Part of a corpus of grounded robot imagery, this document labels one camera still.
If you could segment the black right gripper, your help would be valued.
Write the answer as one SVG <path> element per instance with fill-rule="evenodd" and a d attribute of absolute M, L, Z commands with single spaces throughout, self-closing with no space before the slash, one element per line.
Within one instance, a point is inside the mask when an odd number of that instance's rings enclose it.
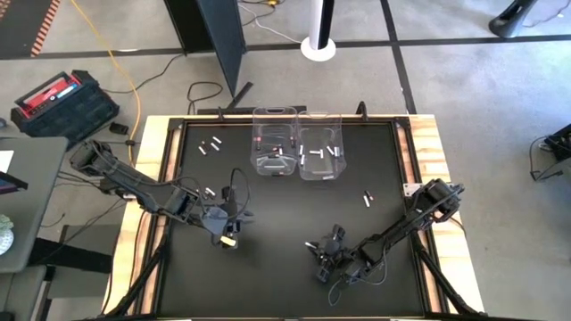
<path fill-rule="evenodd" d="M 319 260 L 319 279 L 329 279 L 338 268 L 343 269 L 342 279 L 355 279 L 357 270 L 349 248 L 343 245 L 345 230 L 334 225 L 332 231 L 321 242 L 306 242 L 305 246 Z"/>

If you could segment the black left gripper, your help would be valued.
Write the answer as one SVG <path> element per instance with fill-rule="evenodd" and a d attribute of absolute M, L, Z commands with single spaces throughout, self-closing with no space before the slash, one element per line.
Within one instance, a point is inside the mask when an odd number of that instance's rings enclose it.
<path fill-rule="evenodd" d="M 240 232 L 239 209 L 236 189 L 225 186 L 222 189 L 223 202 L 209 206 L 203 217 L 203 227 L 211 233 L 211 244 L 221 249 L 236 249 L 237 234 Z"/>

